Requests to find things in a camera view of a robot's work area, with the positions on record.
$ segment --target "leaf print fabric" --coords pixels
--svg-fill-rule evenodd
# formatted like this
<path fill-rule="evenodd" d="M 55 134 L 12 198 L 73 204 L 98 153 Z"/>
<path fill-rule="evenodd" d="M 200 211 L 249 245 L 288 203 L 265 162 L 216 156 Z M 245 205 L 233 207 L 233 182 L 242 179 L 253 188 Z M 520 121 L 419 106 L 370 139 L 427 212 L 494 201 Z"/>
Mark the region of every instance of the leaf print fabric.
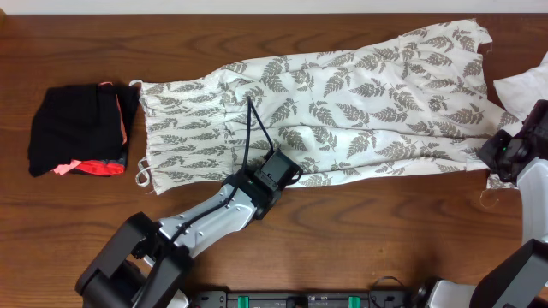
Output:
<path fill-rule="evenodd" d="M 241 166 L 250 96 L 276 148 L 305 171 L 293 187 L 486 169 L 475 153 L 520 122 L 485 98 L 475 21 L 422 27 L 358 50 L 227 64 L 199 80 L 141 82 L 157 193 L 222 181 Z M 269 148 L 252 116 L 250 165 Z M 490 183 L 500 185 L 493 179 Z"/>

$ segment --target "crumpled white cloth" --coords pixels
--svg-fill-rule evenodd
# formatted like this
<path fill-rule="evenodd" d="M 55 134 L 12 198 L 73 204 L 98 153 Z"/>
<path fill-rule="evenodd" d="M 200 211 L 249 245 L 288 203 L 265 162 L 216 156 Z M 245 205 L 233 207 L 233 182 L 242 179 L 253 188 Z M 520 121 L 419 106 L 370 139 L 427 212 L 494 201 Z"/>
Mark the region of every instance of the crumpled white cloth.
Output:
<path fill-rule="evenodd" d="M 495 80 L 494 84 L 504 108 L 525 121 L 537 100 L 548 99 L 548 53 L 537 68 Z"/>
<path fill-rule="evenodd" d="M 154 190 L 240 168 L 247 96 L 276 147 L 305 170 L 293 187 L 485 169 L 475 156 L 485 139 L 521 127 L 486 98 L 477 48 L 490 42 L 475 21 L 453 21 L 358 50 L 240 61 L 199 80 L 136 80 Z M 250 164 L 267 149 L 253 121 Z"/>

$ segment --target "gray leaf pattern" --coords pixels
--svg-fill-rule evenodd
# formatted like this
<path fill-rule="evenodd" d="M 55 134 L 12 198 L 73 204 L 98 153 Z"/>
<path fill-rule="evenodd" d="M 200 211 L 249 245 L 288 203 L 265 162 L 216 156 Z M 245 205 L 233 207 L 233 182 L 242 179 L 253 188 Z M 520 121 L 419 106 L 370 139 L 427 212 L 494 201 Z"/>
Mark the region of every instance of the gray leaf pattern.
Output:
<path fill-rule="evenodd" d="M 444 56 L 440 53 L 433 52 L 427 59 L 427 63 L 430 63 L 431 65 L 436 66 L 445 66 L 445 65 L 451 65 L 453 64 L 453 61 L 449 59 L 447 56 Z"/>
<path fill-rule="evenodd" d="M 453 44 L 453 41 L 444 35 L 438 36 L 435 38 L 430 38 L 427 41 L 422 42 L 421 44 L 430 44 L 433 47 L 436 47 L 438 49 L 444 48 L 445 46 L 447 46 L 444 52 L 448 52 L 449 50 L 452 50 L 453 47 L 455 47 L 455 45 Z"/>
<path fill-rule="evenodd" d="M 468 36 L 462 36 L 459 39 L 459 42 L 461 43 L 461 46 L 464 50 L 475 52 L 475 48 L 474 48 L 475 42 L 473 38 L 470 38 Z"/>
<path fill-rule="evenodd" d="M 332 132 L 328 132 L 325 127 L 310 127 L 314 134 L 316 142 L 322 146 L 319 147 L 320 151 L 333 150 L 337 147 L 337 136 Z"/>
<path fill-rule="evenodd" d="M 338 108 L 341 109 L 344 117 L 349 121 L 358 121 L 358 123 L 352 125 L 352 127 L 367 127 L 369 124 L 369 114 L 363 110 L 359 110 L 353 105 L 350 104 L 335 104 Z"/>
<path fill-rule="evenodd" d="M 506 125 L 517 123 L 519 120 L 520 119 L 516 118 L 508 111 L 504 111 L 503 115 L 500 117 L 500 122 L 498 123 L 497 129 L 502 129 Z"/>
<path fill-rule="evenodd" d="M 184 164 L 185 160 L 182 159 L 181 156 L 173 156 L 173 157 L 169 157 L 168 159 L 166 159 L 163 163 L 160 163 L 158 165 L 158 168 L 171 167 L 171 166 L 175 166 L 178 163 L 179 164 Z"/>
<path fill-rule="evenodd" d="M 451 93 L 464 93 L 469 96 L 474 96 L 476 93 L 467 87 L 464 86 L 464 81 L 462 81 L 461 77 L 457 77 L 458 83 L 456 85 L 456 88 L 451 91 Z"/>
<path fill-rule="evenodd" d="M 172 115 L 181 115 L 183 113 L 188 113 L 190 112 L 190 108 L 187 108 L 187 107 L 184 107 L 184 106 L 181 106 L 180 108 L 176 109 L 176 110 L 170 110 L 168 112 L 166 112 L 165 114 L 168 115 L 168 116 L 172 116 Z"/>
<path fill-rule="evenodd" d="M 296 106 L 295 106 L 296 103 L 298 103 L 298 102 L 294 101 L 291 98 L 286 98 L 285 102 L 283 102 L 280 105 L 280 107 L 278 107 L 276 109 L 276 111 L 274 111 L 274 113 L 272 114 L 271 126 L 274 125 L 278 121 L 285 120 L 285 119 L 289 118 L 289 116 L 291 115 L 291 110 L 292 110 L 291 107 L 295 107 L 293 109 L 293 114 L 294 114 L 294 116 L 297 116 L 297 109 L 296 109 Z"/>
<path fill-rule="evenodd" d="M 299 166 L 302 168 L 302 172 L 305 174 L 318 173 L 318 163 L 314 158 L 304 157 L 304 161 L 299 162 Z"/>
<path fill-rule="evenodd" d="M 192 154 L 200 154 L 200 155 L 215 155 L 215 154 L 217 154 L 217 156 L 221 156 L 228 149 L 229 148 L 227 148 L 224 145 L 217 145 L 217 146 L 213 146 L 213 147 L 210 147 L 210 148 L 205 148 L 205 149 L 196 151 Z"/>
<path fill-rule="evenodd" d="M 439 131 L 445 138 L 460 139 L 464 137 L 461 131 L 451 123 L 435 121 L 434 124 L 439 127 Z"/>
<path fill-rule="evenodd" d="M 202 133 L 202 134 L 199 134 L 198 136 L 194 136 L 190 138 L 195 140 L 212 140 L 212 139 L 217 139 L 220 135 L 221 133 L 219 132 L 218 129 L 213 129 L 211 132 Z"/>
<path fill-rule="evenodd" d="M 307 62 L 307 60 L 305 60 L 305 62 L 301 64 L 301 69 L 309 69 L 309 68 L 319 68 L 319 64 L 314 62 Z"/>
<path fill-rule="evenodd" d="M 417 124 L 407 124 L 407 126 L 415 133 L 423 133 L 429 136 L 433 136 L 436 132 L 434 130 L 434 124 L 430 121 L 420 121 Z"/>
<path fill-rule="evenodd" d="M 441 171 L 443 173 L 461 171 L 456 166 L 445 166 L 445 165 L 442 165 L 442 164 L 439 164 L 439 163 L 436 163 L 436 166 L 438 166 L 439 171 Z"/>
<path fill-rule="evenodd" d="M 332 67 L 342 66 L 348 62 L 352 62 L 354 60 L 354 57 L 355 57 L 354 52 L 349 52 L 347 54 L 336 57 L 335 59 L 333 59 L 333 61 L 329 62 L 327 66 L 332 66 Z"/>
<path fill-rule="evenodd" d="M 204 88 L 204 85 L 200 84 L 199 82 L 193 82 L 191 84 L 186 84 L 183 86 L 180 86 L 176 88 L 175 90 L 172 90 L 173 92 L 188 92 L 188 91 L 195 91 L 195 90 L 201 90 Z"/>
<path fill-rule="evenodd" d="M 301 184 L 306 187 L 318 187 L 331 185 L 331 178 L 326 174 L 311 175 L 308 179 L 301 181 Z"/>
<path fill-rule="evenodd" d="M 462 74 L 462 77 L 466 76 L 475 76 L 481 74 L 481 63 L 482 59 L 474 59 L 469 64 L 464 67 L 464 73 Z"/>
<path fill-rule="evenodd" d="M 447 86 L 454 86 L 455 82 L 449 78 L 441 79 L 441 80 L 432 80 L 429 83 L 425 85 L 425 87 L 429 87 L 431 89 L 439 89 L 442 87 Z"/>
<path fill-rule="evenodd" d="M 305 143 L 302 141 L 301 133 L 287 127 L 281 127 L 277 134 L 282 137 L 289 146 L 295 148 L 296 150 L 308 151 L 305 147 Z"/>
<path fill-rule="evenodd" d="M 378 68 L 377 58 L 373 55 L 364 56 L 354 66 L 373 71 Z"/>
<path fill-rule="evenodd" d="M 234 121 L 236 123 L 240 123 L 240 124 L 243 124 L 243 125 L 247 125 L 247 115 L 246 114 L 241 114 L 241 115 L 237 116 L 236 118 L 234 118 L 231 121 Z M 257 124 L 257 121 L 255 119 L 253 119 L 253 117 L 252 117 L 251 118 L 251 126 L 254 127 L 255 124 Z"/>
<path fill-rule="evenodd" d="M 470 103 L 470 106 L 472 109 L 462 108 L 454 114 L 446 115 L 446 117 L 459 124 L 480 124 L 484 117 L 484 111 L 480 111 L 480 109 L 472 103 Z"/>
<path fill-rule="evenodd" d="M 160 103 L 164 106 L 166 106 L 167 109 L 169 108 L 175 108 L 176 106 L 182 104 L 181 100 L 175 99 L 175 98 L 167 98 L 162 96 L 157 96 Z"/>
<path fill-rule="evenodd" d="M 447 111 L 447 103 L 445 102 L 447 98 L 444 98 L 443 95 L 433 95 L 432 98 L 428 101 L 428 107 L 430 110 L 437 112 L 444 108 Z"/>
<path fill-rule="evenodd" d="M 239 62 L 227 64 L 221 67 L 221 69 L 228 69 L 233 72 L 237 72 L 238 74 L 243 74 L 243 72 L 245 72 L 247 69 L 247 64 L 244 61 L 239 61 Z"/>
<path fill-rule="evenodd" d="M 252 149 L 270 150 L 271 146 L 266 140 L 258 140 L 249 145 Z"/>
<path fill-rule="evenodd" d="M 203 110 L 196 110 L 195 112 L 193 113 L 189 113 L 188 115 L 190 116 L 214 116 L 215 114 L 221 112 L 221 109 L 218 108 L 218 107 L 214 107 L 214 108 L 208 108 L 208 109 L 203 109 Z"/>
<path fill-rule="evenodd" d="M 166 129 L 171 124 L 173 124 L 173 127 L 177 125 L 177 119 L 175 118 L 166 118 L 163 119 L 160 123 L 154 123 L 152 124 L 148 129 L 150 132 L 158 131 L 161 129 Z"/>
<path fill-rule="evenodd" d="M 474 90 L 478 93 L 487 95 L 487 84 L 481 86 L 474 86 Z"/>
<path fill-rule="evenodd" d="M 293 77 L 296 83 L 302 85 L 297 91 L 306 91 L 314 87 L 314 77 L 302 69 L 291 72 L 291 77 Z"/>
<path fill-rule="evenodd" d="M 318 55 L 316 56 L 316 60 L 318 60 L 320 57 L 322 56 L 327 56 L 327 55 L 332 55 L 336 53 L 336 51 L 324 51 L 324 52 L 319 52 Z"/>
<path fill-rule="evenodd" d="M 384 86 L 375 86 L 365 83 L 355 89 L 351 89 L 350 91 L 355 94 L 360 94 L 362 97 L 370 98 L 383 96 L 385 90 L 386 89 L 384 88 Z"/>
<path fill-rule="evenodd" d="M 464 149 L 462 151 L 465 152 L 466 154 L 468 154 L 470 156 L 470 158 L 478 159 L 477 154 L 478 154 L 479 150 L 480 150 L 479 147 L 471 147 L 471 148 Z"/>
<path fill-rule="evenodd" d="M 184 168 L 215 168 L 219 163 L 215 159 L 207 158 L 206 161 L 199 161 L 183 166 Z"/>
<path fill-rule="evenodd" d="M 289 92 L 289 90 L 283 86 L 280 76 L 264 77 L 261 81 L 265 84 L 265 86 L 268 86 L 272 92 Z"/>
<path fill-rule="evenodd" d="M 342 171 L 342 173 L 344 175 L 358 175 L 358 176 L 362 176 L 362 174 L 360 172 L 358 172 L 358 170 L 354 169 L 354 168 L 348 168 L 348 169 L 340 169 Z"/>
<path fill-rule="evenodd" d="M 369 146 L 370 141 L 373 148 L 375 148 L 377 145 L 377 138 L 375 137 L 375 133 L 373 131 L 358 133 L 358 137 L 355 137 L 350 142 L 350 147 L 348 148 L 346 158 L 349 159 L 354 154 L 367 151 L 367 147 Z"/>
<path fill-rule="evenodd" d="M 152 86 L 148 90 L 146 90 L 146 94 L 160 94 L 164 91 L 164 84 L 156 84 L 155 86 Z"/>
<path fill-rule="evenodd" d="M 339 68 L 328 80 L 325 84 L 325 91 L 324 91 L 324 98 L 327 96 L 327 94 L 339 91 L 344 86 L 344 78 L 349 77 L 348 74 L 350 74 L 350 71 L 348 71 L 346 68 Z"/>
<path fill-rule="evenodd" d="M 394 47 L 394 50 L 390 48 L 375 48 L 375 55 L 382 61 L 395 61 L 400 58 L 399 49 L 397 47 Z"/>
<path fill-rule="evenodd" d="M 392 87 L 388 90 L 389 97 L 394 99 L 403 108 L 414 111 L 422 111 L 422 108 L 419 107 L 419 105 L 417 105 L 417 103 L 414 101 L 413 94 L 406 91 L 399 92 L 398 90 L 401 89 L 401 87 L 398 86 L 399 85 L 396 85 L 396 87 Z"/>
<path fill-rule="evenodd" d="M 200 119 L 200 121 L 195 121 L 178 127 L 177 129 L 199 129 L 199 128 L 208 128 L 211 125 L 210 122 Z"/>
<path fill-rule="evenodd" d="M 211 181 L 222 181 L 222 180 L 226 179 L 226 177 L 229 176 L 229 174 L 226 173 L 226 172 L 222 172 L 222 173 L 212 173 L 211 172 L 211 173 L 208 173 L 208 174 L 196 175 L 196 176 L 199 176 L 201 178 L 211 180 Z"/>
<path fill-rule="evenodd" d="M 404 122 L 408 118 L 408 114 L 406 111 L 403 111 L 403 109 L 400 111 L 401 112 L 397 112 L 391 107 L 386 107 L 379 112 L 372 113 L 371 116 L 385 122 Z"/>
<path fill-rule="evenodd" d="M 325 125 L 338 127 L 338 125 L 335 123 L 335 120 L 333 120 L 333 115 L 331 114 L 331 111 L 326 107 L 322 107 L 322 105 L 325 104 L 327 103 L 324 101 L 310 103 L 309 112 Z"/>
<path fill-rule="evenodd" d="M 408 48 L 404 48 L 402 50 L 403 61 L 407 62 L 407 61 L 411 60 L 413 57 L 414 57 L 414 51 L 413 50 L 410 50 Z"/>
<path fill-rule="evenodd" d="M 403 34 L 404 37 L 409 35 L 420 35 L 421 37 L 424 38 L 426 35 L 428 35 L 428 30 L 422 27 L 421 29 L 413 30 L 411 32 Z"/>
<path fill-rule="evenodd" d="M 438 149 L 435 149 L 439 146 L 439 144 L 436 143 L 429 143 L 428 145 L 424 143 L 424 141 L 421 142 L 422 146 L 419 148 L 420 150 L 420 157 L 429 157 L 432 159 L 432 161 L 435 161 L 436 159 L 451 159 L 449 155 L 445 151 L 441 151 Z"/>
<path fill-rule="evenodd" d="M 388 157 L 390 159 L 403 159 L 411 158 L 414 152 L 417 150 L 415 143 L 412 143 L 411 140 L 405 136 L 402 136 L 405 143 L 401 141 L 392 141 L 388 146 L 383 150 L 375 151 L 375 153 Z"/>
<path fill-rule="evenodd" d="M 170 151 L 194 151 L 196 147 L 194 145 L 179 145 Z"/>
<path fill-rule="evenodd" d="M 210 94 L 200 95 L 195 98 L 189 98 L 187 99 L 187 101 L 191 103 L 204 103 L 204 102 L 209 102 L 216 97 L 217 97 L 216 93 L 210 93 Z"/>
<path fill-rule="evenodd" d="M 223 93 L 223 95 L 221 96 L 220 104 L 222 106 L 229 106 L 231 104 L 236 104 L 237 101 L 238 100 L 236 98 L 234 91 L 227 90 L 227 92 Z"/>
<path fill-rule="evenodd" d="M 380 166 L 380 165 L 384 165 L 382 166 L 381 168 L 375 170 L 376 173 L 387 173 L 389 170 L 390 172 L 394 172 L 394 165 L 396 164 L 396 162 L 387 162 L 387 163 L 379 163 L 379 164 L 374 164 L 372 166 Z"/>
<path fill-rule="evenodd" d="M 236 154 L 236 148 L 232 148 L 230 149 L 230 152 L 232 154 L 232 163 L 234 163 L 235 161 L 238 160 L 238 155 Z"/>
<path fill-rule="evenodd" d="M 241 96 L 241 100 L 235 105 L 236 106 L 247 105 L 247 97 L 251 97 L 253 104 L 255 105 L 256 108 L 258 108 L 263 102 L 263 98 L 265 98 L 266 95 L 265 95 L 265 91 L 260 86 L 254 86 L 253 88 L 250 88 L 245 93 L 243 93 L 243 95 Z"/>
<path fill-rule="evenodd" d="M 288 62 L 286 56 L 277 56 L 265 66 L 261 78 L 274 77 L 283 72 L 283 65 Z"/>
<path fill-rule="evenodd" d="M 186 138 L 175 136 L 175 135 L 161 135 L 160 138 L 165 144 L 168 145 L 179 145 L 187 141 Z"/>

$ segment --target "black garment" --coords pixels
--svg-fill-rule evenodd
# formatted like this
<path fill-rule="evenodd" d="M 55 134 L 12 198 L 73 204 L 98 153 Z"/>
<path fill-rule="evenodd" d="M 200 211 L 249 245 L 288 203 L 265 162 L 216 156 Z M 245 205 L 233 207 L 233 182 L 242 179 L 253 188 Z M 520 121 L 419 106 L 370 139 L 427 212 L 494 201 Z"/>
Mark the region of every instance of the black garment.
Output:
<path fill-rule="evenodd" d="M 30 174 L 42 175 L 72 159 L 117 160 L 128 150 L 128 143 L 122 147 L 120 114 L 129 141 L 138 104 L 139 91 L 129 86 L 48 89 L 33 119 L 28 147 Z"/>

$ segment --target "wooden table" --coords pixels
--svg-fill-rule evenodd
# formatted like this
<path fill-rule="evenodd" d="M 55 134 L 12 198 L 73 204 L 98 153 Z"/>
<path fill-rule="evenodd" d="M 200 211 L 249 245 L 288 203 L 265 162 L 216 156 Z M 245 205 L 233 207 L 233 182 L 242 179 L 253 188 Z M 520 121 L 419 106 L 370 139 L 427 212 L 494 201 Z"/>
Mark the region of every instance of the wooden table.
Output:
<path fill-rule="evenodd" d="M 0 307 L 78 307 L 74 283 L 129 216 L 171 216 L 219 183 L 160 196 L 135 185 L 144 156 L 136 116 L 125 175 L 32 178 L 27 147 L 46 88 L 191 80 L 261 56 L 355 49 L 418 27 L 477 17 L 492 81 L 539 65 L 548 15 L 8 16 L 0 30 Z M 520 246 L 517 191 L 484 193 L 487 173 L 409 176 L 289 189 L 262 222 L 200 254 L 190 289 L 365 289 L 393 275 L 477 283 Z"/>

